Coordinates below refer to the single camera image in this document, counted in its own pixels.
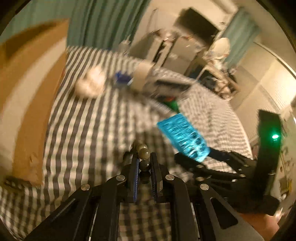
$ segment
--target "checkered tablecloth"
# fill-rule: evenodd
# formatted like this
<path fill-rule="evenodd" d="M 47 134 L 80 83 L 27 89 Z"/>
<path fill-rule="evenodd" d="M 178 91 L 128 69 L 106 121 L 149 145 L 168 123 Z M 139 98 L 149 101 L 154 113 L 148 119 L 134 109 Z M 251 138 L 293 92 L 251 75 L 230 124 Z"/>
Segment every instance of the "checkered tablecloth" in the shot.
<path fill-rule="evenodd" d="M 169 141 L 156 123 L 171 115 L 166 107 L 113 85 L 117 71 L 132 74 L 140 60 L 90 47 L 70 47 L 64 79 L 54 101 L 44 150 L 44 185 L 25 188 L 24 195 L 0 190 L 0 217 L 15 237 L 28 235 L 50 212 L 82 184 L 101 184 L 120 173 L 122 156 L 135 138 L 157 153 L 161 164 L 183 180 L 190 178 L 176 165 Z M 79 99 L 73 93 L 75 81 L 101 63 L 107 72 L 106 90 L 99 99 Z M 183 75 L 166 69 L 179 78 Z M 220 150 L 234 150 L 251 156 L 244 130 L 227 102 L 195 84 L 179 108 L 204 136 L 207 144 Z M 212 169 L 231 171 L 225 163 L 207 158 Z M 170 240 L 168 204 L 155 204 L 148 186 L 139 190 L 139 204 L 122 204 L 119 237 L 129 240 Z"/>

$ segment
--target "green light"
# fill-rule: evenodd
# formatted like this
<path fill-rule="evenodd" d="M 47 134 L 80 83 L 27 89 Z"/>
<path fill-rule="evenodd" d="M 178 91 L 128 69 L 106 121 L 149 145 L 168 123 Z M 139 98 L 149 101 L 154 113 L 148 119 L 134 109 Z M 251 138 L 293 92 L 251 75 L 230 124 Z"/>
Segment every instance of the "green light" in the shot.
<path fill-rule="evenodd" d="M 274 134 L 273 136 L 272 136 L 272 139 L 278 139 L 279 138 L 279 135 L 278 134 Z"/>

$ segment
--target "green curtain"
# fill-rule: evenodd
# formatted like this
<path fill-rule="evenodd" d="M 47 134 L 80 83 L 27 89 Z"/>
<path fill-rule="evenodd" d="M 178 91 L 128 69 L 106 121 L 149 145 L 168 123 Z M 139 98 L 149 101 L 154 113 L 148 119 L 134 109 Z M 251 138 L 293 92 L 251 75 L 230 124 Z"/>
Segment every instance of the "green curtain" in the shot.
<path fill-rule="evenodd" d="M 229 68 L 238 64 L 259 33 L 260 29 L 250 14 L 240 8 L 222 35 L 230 41 L 230 53 L 225 59 Z"/>
<path fill-rule="evenodd" d="M 7 25 L 0 43 L 24 29 L 70 18 L 68 45 L 116 50 L 136 33 L 151 0 L 31 0 Z"/>

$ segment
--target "tape roll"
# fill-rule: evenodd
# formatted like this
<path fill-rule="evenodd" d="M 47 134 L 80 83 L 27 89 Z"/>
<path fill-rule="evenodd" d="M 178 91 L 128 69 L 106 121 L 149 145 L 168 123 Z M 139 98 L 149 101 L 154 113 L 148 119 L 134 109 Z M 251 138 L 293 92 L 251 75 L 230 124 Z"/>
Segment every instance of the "tape roll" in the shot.
<path fill-rule="evenodd" d="M 143 90 L 143 87 L 147 82 L 147 77 L 150 75 L 154 64 L 155 63 L 149 62 L 148 60 L 143 60 L 141 63 L 139 63 L 133 73 L 133 81 L 131 83 L 131 88 L 133 90 L 139 92 Z"/>

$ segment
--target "brown cardboard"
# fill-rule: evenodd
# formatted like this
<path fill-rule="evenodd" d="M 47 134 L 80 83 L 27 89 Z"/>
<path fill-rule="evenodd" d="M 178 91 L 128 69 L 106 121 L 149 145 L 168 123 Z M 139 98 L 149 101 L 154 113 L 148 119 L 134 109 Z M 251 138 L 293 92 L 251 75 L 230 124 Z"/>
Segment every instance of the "brown cardboard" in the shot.
<path fill-rule="evenodd" d="M 67 20 L 41 24 L 0 46 L 0 135 L 2 131 L 10 138 L 12 130 L 14 137 L 9 140 L 15 141 L 10 146 L 0 136 L 2 179 L 12 175 L 32 185 L 42 184 L 44 141 L 66 65 L 67 29 Z M 14 113 L 20 115 L 16 120 Z"/>

